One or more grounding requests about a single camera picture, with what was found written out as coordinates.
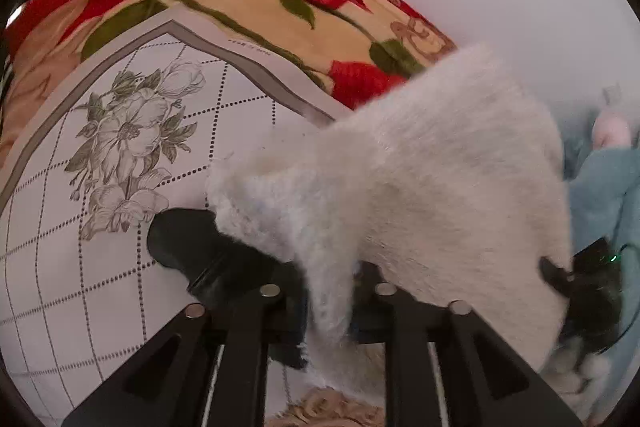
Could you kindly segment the light blue quilt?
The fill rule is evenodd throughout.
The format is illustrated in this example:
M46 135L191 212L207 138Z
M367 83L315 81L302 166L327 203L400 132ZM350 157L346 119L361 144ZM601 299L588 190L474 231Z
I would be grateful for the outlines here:
M639 141L622 116L602 110L586 141L565 144L565 180L574 254L604 237L622 268L620 335L611 347L586 347L608 358L610 375L596 401L575 407L599 425L639 368Z

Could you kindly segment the white fur item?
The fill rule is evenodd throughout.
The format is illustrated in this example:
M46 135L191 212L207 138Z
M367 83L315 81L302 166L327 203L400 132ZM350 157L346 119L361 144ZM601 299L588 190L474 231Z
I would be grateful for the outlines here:
M540 375L567 404L578 407L598 399L610 372L608 358L589 352L574 336L556 346Z

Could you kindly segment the white fluffy cardigan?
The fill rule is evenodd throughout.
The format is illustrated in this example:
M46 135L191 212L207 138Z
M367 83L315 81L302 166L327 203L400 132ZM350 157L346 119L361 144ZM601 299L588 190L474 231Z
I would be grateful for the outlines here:
M302 270L312 381L381 403L384 357L349 337L363 261L435 306L469 303L534 369L562 327L538 262L570 261L563 150L548 109L488 49L306 136L210 165L220 233Z

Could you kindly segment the red floral blanket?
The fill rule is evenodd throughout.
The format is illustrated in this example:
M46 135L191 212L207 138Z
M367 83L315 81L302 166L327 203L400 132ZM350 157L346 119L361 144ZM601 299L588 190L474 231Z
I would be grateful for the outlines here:
M12 68L1 106L3 152L81 62L173 5L283 56L350 108L454 49L449 37L402 0L30 0L3 39Z

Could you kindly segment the white floral grid bedsheet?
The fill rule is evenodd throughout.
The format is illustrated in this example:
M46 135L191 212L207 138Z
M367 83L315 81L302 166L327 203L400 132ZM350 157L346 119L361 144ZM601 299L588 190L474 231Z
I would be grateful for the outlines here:
M39 425L61 425L188 303L146 248L153 217L206 208L213 160L346 114L299 67L180 8L64 79L1 171L1 358Z

